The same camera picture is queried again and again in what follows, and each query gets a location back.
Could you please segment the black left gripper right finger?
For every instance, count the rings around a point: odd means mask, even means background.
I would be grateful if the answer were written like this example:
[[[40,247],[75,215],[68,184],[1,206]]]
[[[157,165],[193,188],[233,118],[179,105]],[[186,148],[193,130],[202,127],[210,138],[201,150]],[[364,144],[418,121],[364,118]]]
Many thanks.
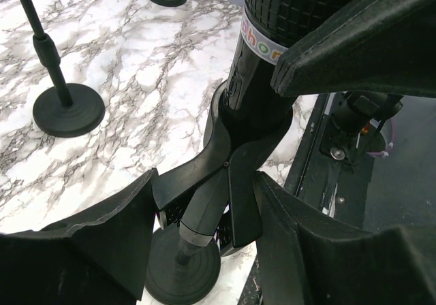
[[[254,180],[265,304],[434,304],[435,228],[379,233],[331,218],[264,172]]]

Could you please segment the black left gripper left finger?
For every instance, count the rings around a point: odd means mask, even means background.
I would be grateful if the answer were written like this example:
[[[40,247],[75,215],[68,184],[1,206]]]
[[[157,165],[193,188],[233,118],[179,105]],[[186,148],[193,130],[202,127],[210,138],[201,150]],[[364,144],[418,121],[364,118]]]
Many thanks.
[[[1,235],[2,304],[135,304],[144,291],[155,202],[147,171],[39,231]]]

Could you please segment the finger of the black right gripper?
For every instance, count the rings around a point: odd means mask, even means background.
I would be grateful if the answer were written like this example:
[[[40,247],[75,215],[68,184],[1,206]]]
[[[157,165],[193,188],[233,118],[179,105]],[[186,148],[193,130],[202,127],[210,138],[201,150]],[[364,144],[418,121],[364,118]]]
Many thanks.
[[[352,0],[280,56],[270,85],[434,97],[435,0]]]

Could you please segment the black clamp microphone stand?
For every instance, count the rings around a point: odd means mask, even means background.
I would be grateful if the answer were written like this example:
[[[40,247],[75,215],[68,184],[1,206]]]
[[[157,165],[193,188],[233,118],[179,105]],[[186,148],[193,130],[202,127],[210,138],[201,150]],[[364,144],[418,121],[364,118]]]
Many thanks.
[[[294,98],[256,97],[257,110],[274,110],[279,124],[245,137],[223,119],[225,86],[214,92],[204,148],[152,183],[160,227],[153,234],[146,290],[163,304],[194,304],[214,287],[221,258],[262,235],[253,191],[255,171],[292,123]]]

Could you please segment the black handheld microphone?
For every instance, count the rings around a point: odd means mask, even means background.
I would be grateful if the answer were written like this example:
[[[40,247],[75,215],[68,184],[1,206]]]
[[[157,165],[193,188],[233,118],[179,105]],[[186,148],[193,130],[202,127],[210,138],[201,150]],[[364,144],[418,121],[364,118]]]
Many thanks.
[[[233,116],[283,116],[295,99],[273,91],[279,57],[351,0],[245,0],[223,106]]]

